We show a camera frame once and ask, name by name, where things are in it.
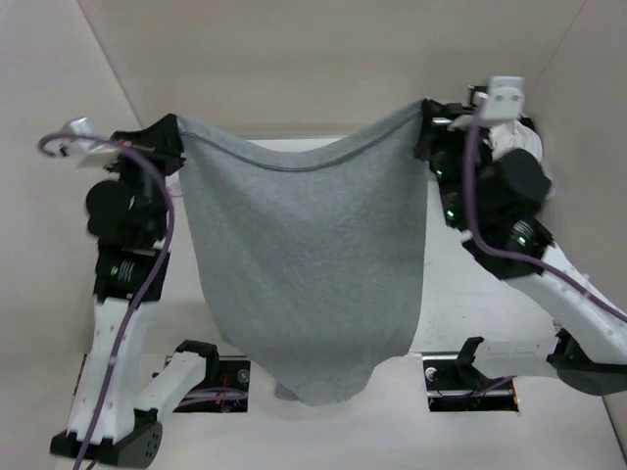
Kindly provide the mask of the grey tank top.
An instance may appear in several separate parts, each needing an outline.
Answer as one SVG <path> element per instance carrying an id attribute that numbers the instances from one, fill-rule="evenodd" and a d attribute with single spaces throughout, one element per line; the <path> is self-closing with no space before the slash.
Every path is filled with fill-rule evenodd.
<path id="1" fill-rule="evenodd" d="M 280 152 L 179 120 L 204 298 L 224 340 L 283 397 L 350 400 L 409 351 L 425 253 L 421 124 L 415 102 L 328 145 Z"/>

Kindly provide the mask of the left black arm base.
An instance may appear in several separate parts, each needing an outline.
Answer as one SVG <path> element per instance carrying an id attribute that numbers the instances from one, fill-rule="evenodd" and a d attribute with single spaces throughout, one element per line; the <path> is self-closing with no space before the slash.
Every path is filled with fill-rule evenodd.
<path id="1" fill-rule="evenodd" d="M 186 395 L 174 413 L 246 413 L 251 361 L 243 355 L 221 355 L 217 346 L 183 341 L 176 353 L 206 358 L 205 378 Z"/>

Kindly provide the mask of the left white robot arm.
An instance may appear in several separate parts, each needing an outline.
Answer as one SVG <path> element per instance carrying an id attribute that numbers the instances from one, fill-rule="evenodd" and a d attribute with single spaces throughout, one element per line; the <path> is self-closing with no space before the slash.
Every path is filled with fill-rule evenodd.
<path id="1" fill-rule="evenodd" d="M 220 370 L 214 345 L 187 340 L 145 390 L 135 388 L 150 307 L 161 297 L 169 264 L 174 207 L 166 179 L 184 164 L 177 119 L 167 115 L 102 138 L 79 118 L 40 139 L 39 149 L 52 141 L 61 157 L 80 151 L 113 162 L 111 177 L 85 199 L 98 249 L 93 340 L 67 427 L 50 451 L 76 468 L 146 469 L 161 445 L 164 419 L 194 387 L 214 387 Z"/>

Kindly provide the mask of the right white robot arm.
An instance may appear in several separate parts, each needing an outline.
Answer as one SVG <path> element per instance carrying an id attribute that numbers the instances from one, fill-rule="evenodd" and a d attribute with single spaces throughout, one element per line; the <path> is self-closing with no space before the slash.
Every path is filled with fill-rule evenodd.
<path id="1" fill-rule="evenodd" d="M 473 103 L 421 103 L 415 156 L 434 174 L 447 225 L 467 234 L 463 247 L 497 279 L 552 318 L 535 341 L 467 339 L 455 360 L 431 371 L 456 379 L 471 397 L 518 376 L 556 378 L 592 396 L 626 388 L 626 316 L 567 259 L 539 212 L 553 185 L 529 117 L 478 131 L 477 154 L 464 155 Z"/>

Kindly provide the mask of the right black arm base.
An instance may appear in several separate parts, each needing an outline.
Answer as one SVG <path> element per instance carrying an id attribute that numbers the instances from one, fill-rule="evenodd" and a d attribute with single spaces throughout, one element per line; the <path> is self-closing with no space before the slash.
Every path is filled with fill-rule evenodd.
<path id="1" fill-rule="evenodd" d="M 518 411 L 513 379 L 488 379 L 473 366 L 483 341 L 482 337 L 471 337 L 459 352 L 429 352 L 422 356 L 431 412 Z"/>

